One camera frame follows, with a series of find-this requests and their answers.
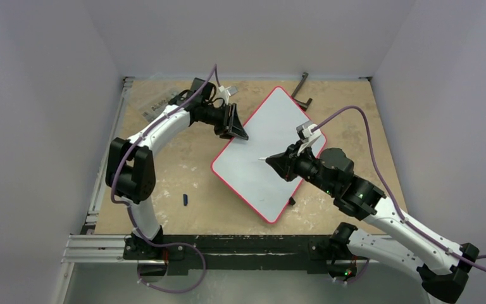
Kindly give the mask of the red-framed whiteboard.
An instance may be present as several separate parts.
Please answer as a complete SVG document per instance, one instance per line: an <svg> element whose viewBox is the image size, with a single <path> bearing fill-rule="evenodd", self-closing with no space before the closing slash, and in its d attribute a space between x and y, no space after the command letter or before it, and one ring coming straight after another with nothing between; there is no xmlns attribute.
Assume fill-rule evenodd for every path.
<svg viewBox="0 0 486 304"><path fill-rule="evenodd" d="M231 139L211 164L212 172L269 224L279 219L302 179L287 182L258 158L284 152L299 140L296 127L308 120L287 91L277 86L244 122L249 140Z"/></svg>

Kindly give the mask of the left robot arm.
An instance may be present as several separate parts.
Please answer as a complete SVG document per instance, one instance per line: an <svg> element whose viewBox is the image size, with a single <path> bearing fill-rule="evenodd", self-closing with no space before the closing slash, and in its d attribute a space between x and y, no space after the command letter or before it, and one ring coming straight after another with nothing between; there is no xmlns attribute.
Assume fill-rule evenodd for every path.
<svg viewBox="0 0 486 304"><path fill-rule="evenodd" d="M109 145L106 185L111 200L125 205L133 235L141 238L139 251L148 259L163 252L161 232L150 201L156 185L154 158L175 136L192 124L213 126L222 139L248 140L237 114L237 105L229 103L229 92L222 85L195 78L191 87L171 100L163 112L138 133L123 139L116 137Z"/></svg>

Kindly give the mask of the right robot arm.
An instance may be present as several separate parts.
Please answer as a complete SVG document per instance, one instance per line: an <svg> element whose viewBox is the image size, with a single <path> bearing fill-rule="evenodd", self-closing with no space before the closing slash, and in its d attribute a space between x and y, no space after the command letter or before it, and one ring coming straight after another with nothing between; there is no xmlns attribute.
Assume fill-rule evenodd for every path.
<svg viewBox="0 0 486 304"><path fill-rule="evenodd" d="M328 148L315 156L311 148L300 151L292 144L285 152L265 158L265 163L285 181L304 179L331 196L342 213L393 239L378 243L356 227L345 229L340 225L340 234L330 240L335 256L344 258L352 253L378 260L413 276L440 301L459 300L478 248L451 241L396 207L383 190L354 173L354 162L340 148Z"/></svg>

